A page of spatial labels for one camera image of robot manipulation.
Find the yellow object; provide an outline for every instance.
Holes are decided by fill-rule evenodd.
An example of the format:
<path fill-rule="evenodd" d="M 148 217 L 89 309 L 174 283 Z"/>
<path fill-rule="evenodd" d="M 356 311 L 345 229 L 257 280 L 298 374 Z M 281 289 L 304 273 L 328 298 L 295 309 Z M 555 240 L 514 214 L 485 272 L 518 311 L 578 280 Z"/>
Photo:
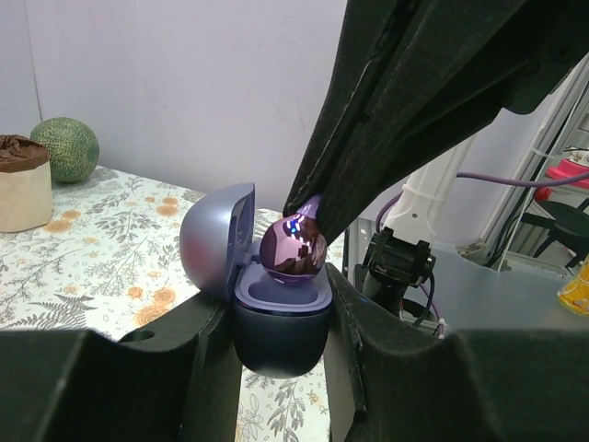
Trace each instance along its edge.
<path fill-rule="evenodd" d="M 589 260 L 572 281 L 559 291 L 559 301 L 570 310 L 589 317 Z"/>

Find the brown bag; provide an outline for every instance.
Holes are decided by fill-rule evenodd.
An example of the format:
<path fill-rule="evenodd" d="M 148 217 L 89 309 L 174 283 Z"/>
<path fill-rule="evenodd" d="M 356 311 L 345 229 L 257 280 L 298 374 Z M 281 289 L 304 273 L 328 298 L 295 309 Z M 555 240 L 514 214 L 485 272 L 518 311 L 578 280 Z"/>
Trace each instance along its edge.
<path fill-rule="evenodd" d="M 49 151 L 20 135 L 0 135 L 0 232 L 45 225 L 52 217 Z"/>

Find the green melon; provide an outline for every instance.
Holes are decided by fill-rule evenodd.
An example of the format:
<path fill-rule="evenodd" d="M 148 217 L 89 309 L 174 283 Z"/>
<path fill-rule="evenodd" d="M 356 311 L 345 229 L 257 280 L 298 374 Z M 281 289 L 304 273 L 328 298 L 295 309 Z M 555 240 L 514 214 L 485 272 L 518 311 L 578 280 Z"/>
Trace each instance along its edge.
<path fill-rule="evenodd" d="M 52 179 L 57 182 L 85 180 L 98 164 L 100 148 L 92 130 L 73 118 L 51 118 L 38 124 L 30 139 L 49 150 Z"/>

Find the white wall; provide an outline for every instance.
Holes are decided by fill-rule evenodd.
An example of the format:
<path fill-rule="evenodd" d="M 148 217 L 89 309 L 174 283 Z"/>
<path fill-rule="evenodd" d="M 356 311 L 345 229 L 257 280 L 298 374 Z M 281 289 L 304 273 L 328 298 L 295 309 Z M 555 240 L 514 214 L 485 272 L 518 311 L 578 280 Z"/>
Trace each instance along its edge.
<path fill-rule="evenodd" d="M 0 0 L 0 134 L 40 122 L 24 0 Z"/>
<path fill-rule="evenodd" d="M 345 0 L 27 0 L 44 119 L 100 163 L 282 209 L 325 98 Z"/>

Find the floral tablecloth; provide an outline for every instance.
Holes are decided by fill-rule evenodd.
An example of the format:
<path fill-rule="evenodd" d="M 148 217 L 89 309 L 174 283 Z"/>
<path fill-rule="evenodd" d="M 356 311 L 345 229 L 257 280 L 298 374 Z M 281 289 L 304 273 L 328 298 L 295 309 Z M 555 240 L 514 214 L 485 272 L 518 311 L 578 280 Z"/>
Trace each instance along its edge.
<path fill-rule="evenodd" d="M 112 340 L 194 296 L 180 222 L 203 194 L 112 169 L 56 185 L 44 227 L 0 234 L 0 329 L 91 328 Z M 280 215 L 257 210 L 259 237 Z M 343 238 L 328 260 L 341 268 Z M 244 368 L 236 441 L 327 441 L 323 363 L 275 380 Z"/>

